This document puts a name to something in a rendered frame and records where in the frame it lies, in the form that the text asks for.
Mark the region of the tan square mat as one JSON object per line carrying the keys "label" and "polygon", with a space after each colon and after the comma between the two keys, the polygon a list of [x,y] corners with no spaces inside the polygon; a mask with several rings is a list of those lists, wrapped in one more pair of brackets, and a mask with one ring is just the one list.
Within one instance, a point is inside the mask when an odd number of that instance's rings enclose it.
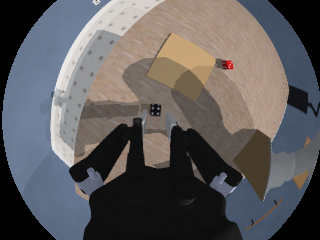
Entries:
{"label": "tan square mat", "polygon": [[216,60],[197,45],[171,33],[146,76],[196,101]]}

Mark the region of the red die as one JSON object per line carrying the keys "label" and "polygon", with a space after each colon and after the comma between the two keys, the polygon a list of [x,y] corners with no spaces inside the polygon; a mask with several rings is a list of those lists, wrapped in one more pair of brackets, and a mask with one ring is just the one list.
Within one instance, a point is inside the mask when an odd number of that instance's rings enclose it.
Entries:
{"label": "red die", "polygon": [[226,70],[226,69],[234,69],[232,61],[222,61],[222,66],[223,66],[224,70]]}

